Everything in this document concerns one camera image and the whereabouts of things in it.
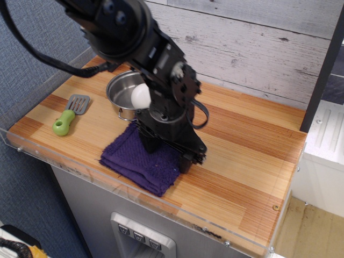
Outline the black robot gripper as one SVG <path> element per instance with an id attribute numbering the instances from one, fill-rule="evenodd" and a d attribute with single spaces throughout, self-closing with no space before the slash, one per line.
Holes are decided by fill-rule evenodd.
<path id="1" fill-rule="evenodd" d="M 180 173 L 186 174 L 191 165 L 202 164 L 207 147 L 196 134 L 196 126 L 192 123 L 195 108 L 189 107 L 175 120 L 163 120 L 162 114 L 150 109 L 138 109 L 135 112 L 139 138 L 145 151 L 154 153 L 161 142 L 169 144 L 180 152 Z"/>

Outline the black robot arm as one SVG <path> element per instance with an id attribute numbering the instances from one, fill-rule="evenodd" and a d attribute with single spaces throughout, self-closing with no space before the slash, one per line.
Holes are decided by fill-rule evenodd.
<path id="1" fill-rule="evenodd" d="M 164 34 L 143 1 L 62 1 L 68 17 L 83 27 L 85 37 L 104 60 L 127 63 L 141 74 L 151 103 L 135 113 L 147 152 L 165 142 L 179 151 L 180 172 L 202 163 L 207 148 L 193 124 L 200 81 L 184 53 Z"/>

